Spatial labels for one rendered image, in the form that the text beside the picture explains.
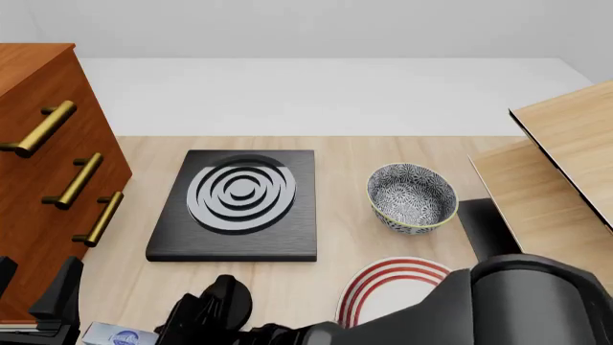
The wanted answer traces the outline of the white plate with red rings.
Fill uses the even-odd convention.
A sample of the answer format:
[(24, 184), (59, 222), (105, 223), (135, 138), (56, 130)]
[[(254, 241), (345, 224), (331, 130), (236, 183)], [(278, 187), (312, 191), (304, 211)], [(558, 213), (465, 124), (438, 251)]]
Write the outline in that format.
[(424, 258), (392, 257), (364, 266), (340, 295), (335, 321), (346, 329), (419, 304), (451, 272)]

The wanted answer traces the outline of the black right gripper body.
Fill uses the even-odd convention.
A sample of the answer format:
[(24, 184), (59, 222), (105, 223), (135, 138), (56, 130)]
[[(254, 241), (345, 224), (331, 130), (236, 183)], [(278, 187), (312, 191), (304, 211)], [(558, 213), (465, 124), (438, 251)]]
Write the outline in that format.
[(160, 336), (179, 334), (198, 334), (216, 330), (216, 297), (211, 287), (200, 295), (186, 293), (172, 307), (164, 324), (155, 327)]

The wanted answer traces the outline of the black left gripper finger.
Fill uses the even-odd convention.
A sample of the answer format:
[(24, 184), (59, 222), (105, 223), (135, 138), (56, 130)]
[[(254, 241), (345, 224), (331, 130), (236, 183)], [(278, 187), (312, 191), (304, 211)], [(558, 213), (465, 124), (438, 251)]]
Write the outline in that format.
[(37, 321), (79, 321), (79, 287), (83, 272), (80, 259), (69, 257), (54, 281), (30, 307)]
[(8, 288), (18, 264), (7, 256), (0, 256), (0, 298)]

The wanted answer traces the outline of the cream cheese box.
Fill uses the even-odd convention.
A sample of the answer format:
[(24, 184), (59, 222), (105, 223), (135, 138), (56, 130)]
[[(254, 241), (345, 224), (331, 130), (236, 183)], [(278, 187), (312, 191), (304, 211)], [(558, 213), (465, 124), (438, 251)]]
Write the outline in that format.
[(157, 333), (93, 322), (81, 340), (84, 345), (155, 345), (158, 337)]

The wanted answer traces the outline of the brown wooden cabinet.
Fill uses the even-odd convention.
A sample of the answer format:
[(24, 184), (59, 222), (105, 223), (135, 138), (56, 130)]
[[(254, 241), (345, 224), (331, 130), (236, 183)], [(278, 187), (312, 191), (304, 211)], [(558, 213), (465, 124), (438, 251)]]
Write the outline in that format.
[[(132, 171), (71, 43), (0, 43), (0, 143), (22, 140), (44, 119), (41, 108), (71, 101), (78, 108), (30, 158), (0, 151), (0, 256), (18, 264), (0, 298), (0, 321), (34, 321), (28, 310), (64, 261), (90, 247), (87, 234), (104, 208), (99, 197), (122, 192)], [(42, 204), (79, 172), (77, 158), (103, 162), (67, 211)]]

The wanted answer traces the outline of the black white patterned bowl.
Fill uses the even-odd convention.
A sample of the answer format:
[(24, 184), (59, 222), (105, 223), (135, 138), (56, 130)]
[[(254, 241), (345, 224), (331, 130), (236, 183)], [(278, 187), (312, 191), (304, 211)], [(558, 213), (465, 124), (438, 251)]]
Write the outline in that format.
[(421, 235), (450, 222), (459, 209), (455, 189), (437, 172), (411, 163), (391, 163), (368, 178), (367, 197), (376, 217), (405, 235)]

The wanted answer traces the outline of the pale wooden shelf unit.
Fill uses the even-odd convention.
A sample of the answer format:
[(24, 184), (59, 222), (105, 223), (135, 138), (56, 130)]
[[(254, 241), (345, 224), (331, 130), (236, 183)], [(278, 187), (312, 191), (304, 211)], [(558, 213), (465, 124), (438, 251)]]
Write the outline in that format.
[(469, 158), (522, 252), (613, 294), (613, 80), (511, 111), (518, 143)]

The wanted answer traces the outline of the flat black stove plate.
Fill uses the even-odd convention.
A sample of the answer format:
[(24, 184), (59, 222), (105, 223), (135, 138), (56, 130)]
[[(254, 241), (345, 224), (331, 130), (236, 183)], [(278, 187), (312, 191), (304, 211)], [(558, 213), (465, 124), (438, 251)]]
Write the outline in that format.
[(191, 149), (146, 249), (151, 262), (314, 262), (311, 149)]

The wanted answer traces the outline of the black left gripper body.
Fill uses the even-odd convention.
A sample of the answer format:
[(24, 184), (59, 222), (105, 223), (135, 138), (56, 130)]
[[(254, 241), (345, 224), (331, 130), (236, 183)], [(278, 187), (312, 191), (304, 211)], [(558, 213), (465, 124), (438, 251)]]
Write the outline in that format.
[(0, 345), (76, 345), (80, 321), (0, 321)]

